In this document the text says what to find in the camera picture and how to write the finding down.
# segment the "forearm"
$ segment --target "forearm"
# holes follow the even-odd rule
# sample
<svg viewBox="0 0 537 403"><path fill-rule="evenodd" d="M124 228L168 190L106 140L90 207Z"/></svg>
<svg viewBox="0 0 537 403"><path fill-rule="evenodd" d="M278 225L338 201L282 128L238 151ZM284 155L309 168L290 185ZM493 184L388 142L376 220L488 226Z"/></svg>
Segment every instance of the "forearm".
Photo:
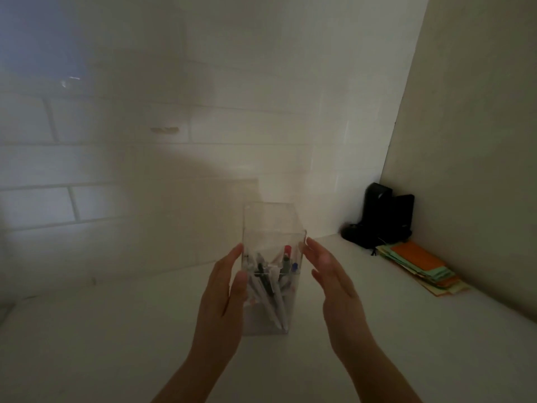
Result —
<svg viewBox="0 0 537 403"><path fill-rule="evenodd" d="M223 370L190 354L152 403L203 403Z"/></svg>
<svg viewBox="0 0 537 403"><path fill-rule="evenodd" d="M421 403L403 375L374 340L355 346L341 360L362 403Z"/></svg>

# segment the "orange sticky note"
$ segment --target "orange sticky note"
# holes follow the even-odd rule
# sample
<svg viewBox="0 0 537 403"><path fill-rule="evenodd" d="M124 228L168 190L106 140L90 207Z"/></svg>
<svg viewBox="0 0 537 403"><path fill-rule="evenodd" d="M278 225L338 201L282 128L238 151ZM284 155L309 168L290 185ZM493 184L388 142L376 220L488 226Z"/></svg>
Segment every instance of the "orange sticky note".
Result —
<svg viewBox="0 0 537 403"><path fill-rule="evenodd" d="M431 255L413 241L393 246L392 250L421 270L428 271L446 265L438 257Z"/></svg>

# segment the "white wall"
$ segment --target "white wall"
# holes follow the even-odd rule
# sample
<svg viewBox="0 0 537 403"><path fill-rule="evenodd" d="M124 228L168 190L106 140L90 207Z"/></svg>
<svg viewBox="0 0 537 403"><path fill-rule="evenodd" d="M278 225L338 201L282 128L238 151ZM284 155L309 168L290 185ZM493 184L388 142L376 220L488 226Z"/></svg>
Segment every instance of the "white wall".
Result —
<svg viewBox="0 0 537 403"><path fill-rule="evenodd" d="M382 182L414 240L537 320L537 0L430 0Z"/></svg>
<svg viewBox="0 0 537 403"><path fill-rule="evenodd" d="M63 0L88 76L0 67L0 300L209 262L245 200L356 219L426 2Z"/></svg>

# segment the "hand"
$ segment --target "hand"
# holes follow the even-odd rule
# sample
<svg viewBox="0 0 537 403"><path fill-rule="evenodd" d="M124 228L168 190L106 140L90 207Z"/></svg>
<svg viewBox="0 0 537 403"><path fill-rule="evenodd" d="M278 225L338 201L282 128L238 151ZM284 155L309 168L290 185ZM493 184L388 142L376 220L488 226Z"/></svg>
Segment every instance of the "hand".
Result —
<svg viewBox="0 0 537 403"><path fill-rule="evenodd" d="M237 351L242 337L242 306L248 274L239 271L229 280L241 255L238 244L214 265L198 311L190 353L183 365L153 399L153 403L204 402Z"/></svg>
<svg viewBox="0 0 537 403"><path fill-rule="evenodd" d="M358 349L374 342L364 308L352 280L332 253L310 237L302 252L315 268L312 276L324 291L323 315L332 349L346 366Z"/></svg>
<svg viewBox="0 0 537 403"><path fill-rule="evenodd" d="M191 356L223 371L237 351L242 337L243 303L248 274L239 271L231 291L232 267L243 251L240 243L214 265L198 312Z"/></svg>

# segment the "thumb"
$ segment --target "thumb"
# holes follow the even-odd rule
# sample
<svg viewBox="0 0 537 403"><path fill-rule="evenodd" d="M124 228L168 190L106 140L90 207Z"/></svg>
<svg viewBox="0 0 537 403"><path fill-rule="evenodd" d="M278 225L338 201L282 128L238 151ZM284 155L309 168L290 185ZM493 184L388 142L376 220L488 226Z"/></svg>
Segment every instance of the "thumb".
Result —
<svg viewBox="0 0 537 403"><path fill-rule="evenodd" d="M242 307L248 297L246 293L247 283L248 273L242 270L237 272L233 280L232 289L229 292L228 306L225 309L224 316L242 320Z"/></svg>

